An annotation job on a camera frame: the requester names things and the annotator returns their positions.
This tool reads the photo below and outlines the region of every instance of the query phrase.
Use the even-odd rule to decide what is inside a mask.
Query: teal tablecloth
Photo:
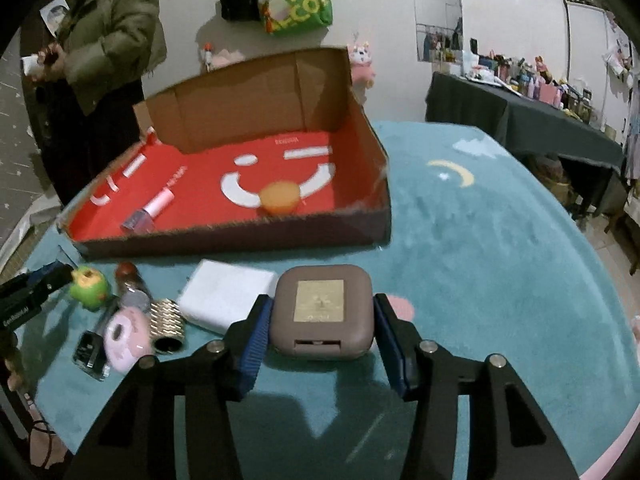
[[[552,195],[479,130],[420,123],[375,129],[390,157],[389,246],[209,257],[277,272],[303,264],[363,267],[376,292],[413,303],[423,337],[468,358],[507,356],[584,472],[640,402],[632,335],[607,271]],[[60,247],[78,261],[52,229],[28,267],[52,261]],[[176,298],[198,261],[137,263],[155,297]],[[110,276],[114,266],[96,265]],[[121,380],[113,373],[98,383],[71,362],[95,317],[59,294],[20,332],[37,403],[73,451]],[[182,355],[213,338],[193,326],[187,336]],[[377,352],[340,364],[270,354],[255,390],[230,407],[230,417],[247,480],[392,480],[414,407],[390,391]],[[464,402],[459,438],[457,479],[468,449]]]

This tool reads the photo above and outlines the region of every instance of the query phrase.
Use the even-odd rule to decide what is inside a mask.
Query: dark gray tablecloth
[[[515,156],[560,156],[585,206],[600,203],[624,159],[620,145],[546,103],[441,73],[431,81],[426,120],[476,126]]]

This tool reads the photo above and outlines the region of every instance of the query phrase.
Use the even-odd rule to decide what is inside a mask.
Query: pink box
[[[557,93],[558,88],[556,85],[543,84],[540,86],[540,100],[543,103],[553,105]]]

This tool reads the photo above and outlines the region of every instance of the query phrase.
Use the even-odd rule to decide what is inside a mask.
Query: screw
[[[496,368],[504,368],[507,365],[507,359],[500,354],[491,355],[489,357],[489,362]]]
[[[221,339],[215,339],[207,343],[207,351],[212,354],[219,354],[225,349],[225,342]]]
[[[148,355],[140,359],[138,361],[138,366],[143,370],[149,370],[149,368],[153,368],[156,365],[156,358]]]
[[[435,341],[431,341],[430,339],[420,341],[420,350],[426,352],[427,354],[433,354],[437,349],[438,343],[436,343]]]

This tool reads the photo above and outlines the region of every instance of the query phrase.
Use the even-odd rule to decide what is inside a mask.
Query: green and yellow fruit toy
[[[91,267],[78,267],[71,272],[73,284],[69,295],[82,303],[87,310],[95,312],[111,295],[111,285],[99,270]]]

